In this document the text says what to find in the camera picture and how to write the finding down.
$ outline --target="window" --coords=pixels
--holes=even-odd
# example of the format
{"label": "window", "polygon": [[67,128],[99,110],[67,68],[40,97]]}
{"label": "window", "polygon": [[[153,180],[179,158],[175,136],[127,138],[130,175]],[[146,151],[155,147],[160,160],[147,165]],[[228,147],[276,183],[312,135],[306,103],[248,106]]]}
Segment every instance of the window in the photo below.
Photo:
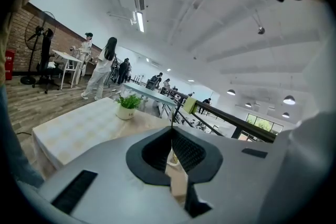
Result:
{"label": "window", "polygon": [[282,125],[276,124],[272,121],[259,118],[252,114],[247,115],[246,121],[250,124],[253,124],[254,126],[258,126],[259,128],[262,128],[266,130],[267,132],[271,132],[272,134],[275,134],[275,135],[278,135],[278,133],[282,131],[282,128],[284,128]]}

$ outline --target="desk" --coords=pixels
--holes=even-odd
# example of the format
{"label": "desk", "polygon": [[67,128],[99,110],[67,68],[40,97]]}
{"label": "desk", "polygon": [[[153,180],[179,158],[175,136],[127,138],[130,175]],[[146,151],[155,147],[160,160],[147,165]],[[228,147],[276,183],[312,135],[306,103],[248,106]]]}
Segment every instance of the desk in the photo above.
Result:
{"label": "desk", "polygon": [[34,153],[43,177],[100,143],[170,125],[138,110],[124,121],[115,115],[117,108],[112,99],[103,98],[33,128]]}
{"label": "desk", "polygon": [[140,85],[137,85],[133,82],[130,82],[130,83],[124,83],[123,86],[127,89],[131,89],[132,91],[135,91],[143,96],[146,96],[148,98],[151,98],[157,102],[161,102],[164,104],[163,108],[162,108],[162,111],[160,113],[160,118],[162,117],[162,114],[163,114],[163,111],[166,107],[166,105],[171,105],[172,107],[175,107],[176,104],[173,100],[171,100],[170,98],[168,98],[167,96],[164,96],[162,94],[159,94],[158,92],[156,92],[155,90],[154,91],[151,91],[150,89],[147,89],[146,87],[144,86],[140,86]]}
{"label": "desk", "polygon": [[[63,77],[62,77],[62,83],[61,83],[61,90],[63,88],[63,81],[64,81],[64,75],[65,75],[65,71],[76,71],[77,68],[79,68],[79,65],[76,66],[76,68],[70,68],[69,66],[69,61],[74,61],[74,62],[82,62],[81,60],[66,54],[65,52],[61,52],[58,50],[53,50],[54,53],[56,53],[58,56],[61,56],[63,59],[66,59],[66,63],[64,65],[64,70],[63,70]],[[72,88],[72,84],[73,84],[73,79],[75,78],[75,76],[72,77],[72,81],[71,81],[71,88]]]}

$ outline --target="black fan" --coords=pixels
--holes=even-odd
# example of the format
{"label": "black fan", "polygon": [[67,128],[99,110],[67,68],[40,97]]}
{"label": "black fan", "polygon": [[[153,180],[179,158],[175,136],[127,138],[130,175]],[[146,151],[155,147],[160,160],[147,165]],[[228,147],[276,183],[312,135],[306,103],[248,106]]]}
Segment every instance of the black fan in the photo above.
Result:
{"label": "black fan", "polygon": [[27,47],[32,50],[30,55],[28,75],[20,79],[21,83],[31,85],[36,82],[36,79],[30,76],[30,68],[32,65],[34,51],[41,50],[44,34],[51,29],[55,32],[55,17],[50,12],[40,12],[34,16],[28,23],[25,31],[25,42]]}

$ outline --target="white flower pot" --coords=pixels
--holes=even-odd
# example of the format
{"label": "white flower pot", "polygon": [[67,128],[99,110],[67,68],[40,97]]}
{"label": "white flower pot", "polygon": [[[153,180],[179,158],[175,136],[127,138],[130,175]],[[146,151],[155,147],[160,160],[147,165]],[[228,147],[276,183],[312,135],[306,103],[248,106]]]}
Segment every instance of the white flower pot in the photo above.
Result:
{"label": "white flower pot", "polygon": [[119,105],[116,116],[122,120],[129,120],[134,117],[135,109],[127,109]]}

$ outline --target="potted plant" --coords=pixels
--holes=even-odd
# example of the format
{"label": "potted plant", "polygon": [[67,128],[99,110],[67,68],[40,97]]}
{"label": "potted plant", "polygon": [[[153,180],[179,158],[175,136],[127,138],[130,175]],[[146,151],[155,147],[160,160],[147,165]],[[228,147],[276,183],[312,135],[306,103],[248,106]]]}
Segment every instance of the potted plant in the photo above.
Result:
{"label": "potted plant", "polygon": [[133,118],[135,109],[138,108],[140,102],[141,98],[137,97],[135,94],[125,98],[119,95],[119,99],[117,99],[119,107],[116,111],[116,116],[122,120]]}

